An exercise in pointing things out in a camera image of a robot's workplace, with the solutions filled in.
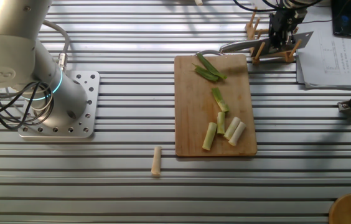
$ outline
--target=green onion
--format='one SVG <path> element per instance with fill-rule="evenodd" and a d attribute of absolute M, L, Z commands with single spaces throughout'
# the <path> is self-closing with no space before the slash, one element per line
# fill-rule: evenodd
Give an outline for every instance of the green onion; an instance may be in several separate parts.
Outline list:
<path fill-rule="evenodd" d="M 212 88 L 212 93 L 213 93 L 213 96 L 215 98 L 215 101 L 217 102 L 217 104 L 221 108 L 221 111 L 228 112 L 230 110 L 230 108 L 223 100 L 223 96 L 221 95 L 220 90 L 218 88 Z"/>
<path fill-rule="evenodd" d="M 198 73 L 199 75 L 203 76 L 205 79 L 216 82 L 218 80 L 218 77 L 211 74 L 208 70 L 202 68 L 199 65 L 195 65 L 195 72 Z"/>
<path fill-rule="evenodd" d="M 236 128 L 235 132 L 232 134 L 231 139 L 228 141 L 232 146 L 236 146 L 239 137 L 241 136 L 243 130 L 245 130 L 246 125 L 241 121 L 238 124 L 238 127 Z"/>
<path fill-rule="evenodd" d="M 225 131 L 224 137 L 228 140 L 231 139 L 233 133 L 235 132 L 236 128 L 240 123 L 240 118 L 234 117 L 229 125 L 227 131 Z"/>
<path fill-rule="evenodd" d="M 201 53 L 198 54 L 198 58 L 211 74 L 218 76 L 222 79 L 227 78 L 226 75 L 221 74 Z"/>
<path fill-rule="evenodd" d="M 217 129 L 217 124 L 216 123 L 210 122 L 208 124 L 206 138 L 203 141 L 202 148 L 210 151 L 210 148 L 212 147 L 212 143 L 213 143 L 213 140 L 214 140 L 215 130 L 216 129 Z"/>
<path fill-rule="evenodd" d="M 217 134 L 225 134 L 225 113 L 218 112 L 217 115 Z"/>

